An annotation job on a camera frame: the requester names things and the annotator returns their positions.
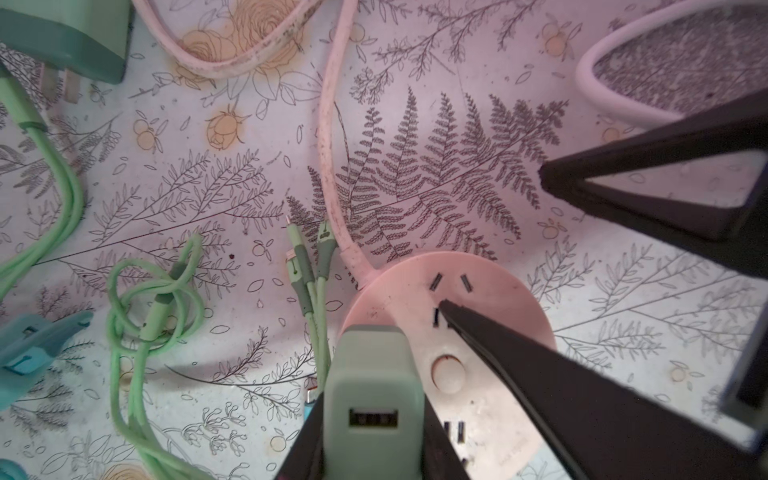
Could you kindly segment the light green usb charger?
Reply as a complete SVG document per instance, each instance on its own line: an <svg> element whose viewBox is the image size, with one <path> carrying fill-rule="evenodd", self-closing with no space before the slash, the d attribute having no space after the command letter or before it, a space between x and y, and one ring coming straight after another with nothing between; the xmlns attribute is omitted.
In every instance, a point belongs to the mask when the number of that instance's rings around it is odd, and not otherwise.
<svg viewBox="0 0 768 480"><path fill-rule="evenodd" d="M425 395L396 326L353 325L324 389L326 479L420 479Z"/></svg>

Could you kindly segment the round pink power socket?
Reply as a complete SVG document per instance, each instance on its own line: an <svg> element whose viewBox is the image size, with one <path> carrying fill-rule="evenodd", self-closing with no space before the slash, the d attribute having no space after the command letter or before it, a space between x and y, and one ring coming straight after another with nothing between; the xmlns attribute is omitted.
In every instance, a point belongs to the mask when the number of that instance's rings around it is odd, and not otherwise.
<svg viewBox="0 0 768 480"><path fill-rule="evenodd" d="M511 479L543 439L502 381L448 327L438 311L443 300L556 347L547 316L518 278L490 260L459 252L430 252L388 266L354 298L343 326L399 327L470 478Z"/></svg>

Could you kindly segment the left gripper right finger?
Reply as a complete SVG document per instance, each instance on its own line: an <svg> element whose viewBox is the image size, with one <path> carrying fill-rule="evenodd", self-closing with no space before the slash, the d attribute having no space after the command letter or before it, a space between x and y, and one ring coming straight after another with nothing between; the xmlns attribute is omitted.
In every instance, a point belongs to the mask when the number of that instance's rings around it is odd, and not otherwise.
<svg viewBox="0 0 768 480"><path fill-rule="evenodd" d="M761 478L757 453L467 307L439 310L572 478Z"/></svg>

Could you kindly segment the teal blue usb charger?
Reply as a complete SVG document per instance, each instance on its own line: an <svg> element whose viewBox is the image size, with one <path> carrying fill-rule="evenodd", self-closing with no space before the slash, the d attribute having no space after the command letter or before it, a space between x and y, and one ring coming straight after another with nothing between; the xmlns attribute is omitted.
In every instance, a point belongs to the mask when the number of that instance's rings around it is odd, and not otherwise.
<svg viewBox="0 0 768 480"><path fill-rule="evenodd" d="M1 411L32 389L69 339L86 329L92 319L91 311L57 321L24 314L1 329Z"/></svg>

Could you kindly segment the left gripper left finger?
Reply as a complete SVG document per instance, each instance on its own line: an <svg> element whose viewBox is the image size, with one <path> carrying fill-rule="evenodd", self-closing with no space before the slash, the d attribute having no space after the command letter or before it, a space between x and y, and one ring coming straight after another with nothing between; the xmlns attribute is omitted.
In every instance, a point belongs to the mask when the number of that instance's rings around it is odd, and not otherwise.
<svg viewBox="0 0 768 480"><path fill-rule="evenodd" d="M325 394L317 398L275 480L321 480L324 476L323 409Z"/></svg>

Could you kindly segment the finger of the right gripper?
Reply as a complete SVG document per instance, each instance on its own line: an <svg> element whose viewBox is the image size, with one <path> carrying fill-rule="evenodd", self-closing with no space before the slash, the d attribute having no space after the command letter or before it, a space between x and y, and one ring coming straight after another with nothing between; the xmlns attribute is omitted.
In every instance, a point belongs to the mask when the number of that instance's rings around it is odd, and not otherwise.
<svg viewBox="0 0 768 480"><path fill-rule="evenodd" d="M743 204L715 206L622 191L597 178L728 154L767 155L767 92L731 101L627 140L562 157L539 170L542 189L607 220L718 263L767 276L767 173Z"/></svg>

